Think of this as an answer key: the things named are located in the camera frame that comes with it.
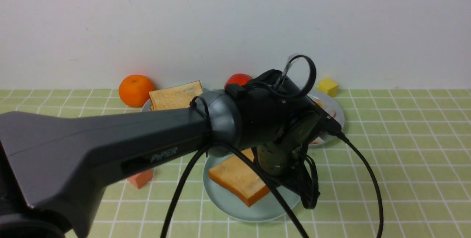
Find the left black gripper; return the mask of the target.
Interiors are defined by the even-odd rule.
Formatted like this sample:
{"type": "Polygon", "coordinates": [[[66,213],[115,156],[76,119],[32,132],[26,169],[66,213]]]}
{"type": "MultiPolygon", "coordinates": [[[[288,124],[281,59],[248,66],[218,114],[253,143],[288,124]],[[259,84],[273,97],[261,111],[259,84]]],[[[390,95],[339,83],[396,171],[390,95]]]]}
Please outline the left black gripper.
{"type": "Polygon", "coordinates": [[[233,127],[227,139],[236,149],[257,151],[257,165],[315,209],[320,196],[316,164],[305,146],[321,133],[327,114],[289,77],[268,70],[245,84],[226,84],[233,127]]]}

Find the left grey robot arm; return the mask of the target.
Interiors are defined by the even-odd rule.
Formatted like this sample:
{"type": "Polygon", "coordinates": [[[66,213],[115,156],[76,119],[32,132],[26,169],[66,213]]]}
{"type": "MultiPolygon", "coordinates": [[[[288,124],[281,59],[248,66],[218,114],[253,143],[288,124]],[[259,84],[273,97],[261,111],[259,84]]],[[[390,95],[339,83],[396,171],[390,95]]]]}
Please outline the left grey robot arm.
{"type": "Polygon", "coordinates": [[[328,114],[289,79],[269,70],[245,86],[209,90],[183,109],[60,118],[1,114],[1,237],[89,235],[105,189],[188,153],[225,156],[256,149],[272,186],[319,196],[317,175],[302,168],[307,146],[334,127],[328,114]]]}

